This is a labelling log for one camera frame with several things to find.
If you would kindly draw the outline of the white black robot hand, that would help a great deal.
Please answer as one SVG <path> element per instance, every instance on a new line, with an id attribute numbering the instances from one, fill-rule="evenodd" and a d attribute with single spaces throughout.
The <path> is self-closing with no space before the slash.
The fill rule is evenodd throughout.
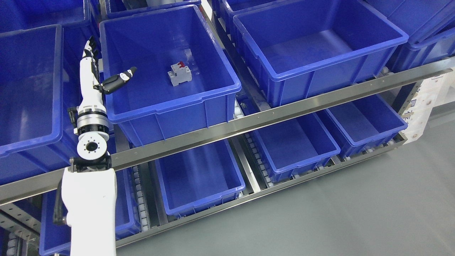
<path id="1" fill-rule="evenodd" d="M 137 71 L 137 67 L 133 66 L 101 82 L 98 70 L 98 51 L 95 47 L 95 38 L 91 36 L 86 41 L 80 60 L 82 102 L 77 107 L 78 114 L 85 112 L 103 112 L 106 114 L 107 111 L 103 105 L 103 95 L 112 94 L 125 86 Z"/>

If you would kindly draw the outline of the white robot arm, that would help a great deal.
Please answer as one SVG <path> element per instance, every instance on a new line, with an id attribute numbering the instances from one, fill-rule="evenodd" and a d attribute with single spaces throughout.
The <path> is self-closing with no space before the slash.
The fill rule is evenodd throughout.
<path id="1" fill-rule="evenodd" d="M 115 256 L 117 182 L 107 148 L 106 110 L 98 105 L 68 109 L 78 135 L 57 186 L 53 224 L 70 227 L 70 255 Z"/>

